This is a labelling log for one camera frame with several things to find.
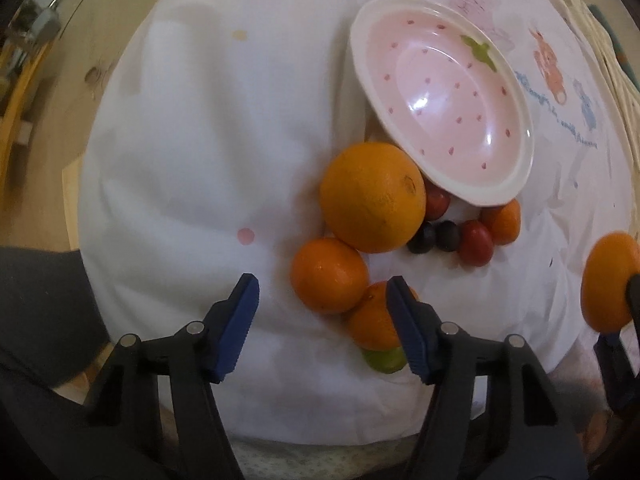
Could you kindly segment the small tangerine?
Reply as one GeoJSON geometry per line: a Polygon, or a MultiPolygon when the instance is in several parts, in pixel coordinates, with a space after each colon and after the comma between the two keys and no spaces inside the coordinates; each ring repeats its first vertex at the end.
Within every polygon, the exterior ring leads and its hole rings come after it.
{"type": "Polygon", "coordinates": [[[521,205],[517,200],[510,200],[502,206],[483,208],[480,212],[480,222],[499,246],[509,245],[518,239],[521,218],[521,205]]]}
{"type": "Polygon", "coordinates": [[[401,346],[386,304],[386,282],[370,285],[355,307],[342,316],[348,336],[361,349],[390,351],[401,346]]]}

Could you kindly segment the red cherry tomato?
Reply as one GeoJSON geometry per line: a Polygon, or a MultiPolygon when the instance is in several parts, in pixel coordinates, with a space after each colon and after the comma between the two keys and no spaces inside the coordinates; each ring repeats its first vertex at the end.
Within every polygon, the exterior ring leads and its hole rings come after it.
{"type": "Polygon", "coordinates": [[[486,266],[494,255],[494,241],[491,234],[478,220],[468,220],[462,223],[458,255],[466,266],[486,266]]]}
{"type": "Polygon", "coordinates": [[[442,218],[450,206],[450,194],[432,182],[426,181],[425,196],[424,219],[427,221],[435,221],[442,218]]]}

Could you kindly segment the dark grape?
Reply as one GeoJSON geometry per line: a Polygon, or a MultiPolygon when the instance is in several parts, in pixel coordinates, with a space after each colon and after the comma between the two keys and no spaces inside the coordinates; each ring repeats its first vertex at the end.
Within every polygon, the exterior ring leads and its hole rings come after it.
{"type": "Polygon", "coordinates": [[[416,234],[407,243],[408,251],[415,255],[426,254],[436,245],[435,229],[432,222],[424,220],[416,234]]]}
{"type": "Polygon", "coordinates": [[[456,222],[445,220],[434,225],[435,245],[442,252],[456,252],[460,245],[460,229],[456,222]]]}

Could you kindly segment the medium orange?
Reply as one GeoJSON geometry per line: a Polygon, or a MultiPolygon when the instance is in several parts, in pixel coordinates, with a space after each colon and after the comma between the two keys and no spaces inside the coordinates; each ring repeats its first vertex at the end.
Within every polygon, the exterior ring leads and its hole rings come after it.
{"type": "Polygon", "coordinates": [[[296,252],[290,282],[303,305],[319,314],[342,314],[356,306],[369,286],[367,263],[356,249],[334,237],[310,240],[296,252]]]}

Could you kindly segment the large orange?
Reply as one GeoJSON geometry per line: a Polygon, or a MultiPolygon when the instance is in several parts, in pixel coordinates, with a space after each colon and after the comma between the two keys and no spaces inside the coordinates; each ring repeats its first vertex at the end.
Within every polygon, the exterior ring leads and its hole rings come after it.
{"type": "Polygon", "coordinates": [[[333,235],[366,254],[408,243],[424,220],[419,168],[397,146],[361,142],[326,168],[319,188],[322,219],[333,235]]]}

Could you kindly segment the green lime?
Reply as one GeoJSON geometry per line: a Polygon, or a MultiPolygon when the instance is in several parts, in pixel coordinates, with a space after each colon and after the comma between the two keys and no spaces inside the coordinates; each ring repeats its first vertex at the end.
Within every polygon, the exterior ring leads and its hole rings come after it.
{"type": "Polygon", "coordinates": [[[405,352],[401,347],[385,351],[361,349],[360,352],[372,370],[382,374],[395,374],[408,364],[405,352]]]}

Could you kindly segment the white cartoon print bedsheet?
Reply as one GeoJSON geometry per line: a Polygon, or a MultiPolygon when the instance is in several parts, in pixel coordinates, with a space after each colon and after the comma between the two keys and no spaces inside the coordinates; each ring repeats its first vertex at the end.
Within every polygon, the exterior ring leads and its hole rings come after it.
{"type": "MultiPolygon", "coordinates": [[[[215,390],[228,434],[365,445],[416,434],[431,389],[371,370],[336,323],[296,298],[288,267],[323,226],[318,185],[364,136],[369,110],[346,49],[369,0],[160,0],[101,101],[84,158],[80,250],[112,339],[165,337],[243,273],[259,307],[215,390]]],[[[484,268],[404,250],[369,258],[469,333],[525,337],[546,370],[584,322],[597,239],[634,211],[627,129],[577,26],[576,0],[434,0],[495,41],[534,122],[523,229],[484,268]]]]}

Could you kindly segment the pink strawberry ceramic plate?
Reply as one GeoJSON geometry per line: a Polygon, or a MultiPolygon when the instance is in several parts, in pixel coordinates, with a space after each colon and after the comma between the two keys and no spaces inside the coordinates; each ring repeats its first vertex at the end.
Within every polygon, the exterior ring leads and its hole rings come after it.
{"type": "Polygon", "coordinates": [[[371,0],[349,47],[378,120],[434,185],[477,207],[523,191],[533,122],[511,66],[471,21],[430,0],[371,0]]]}

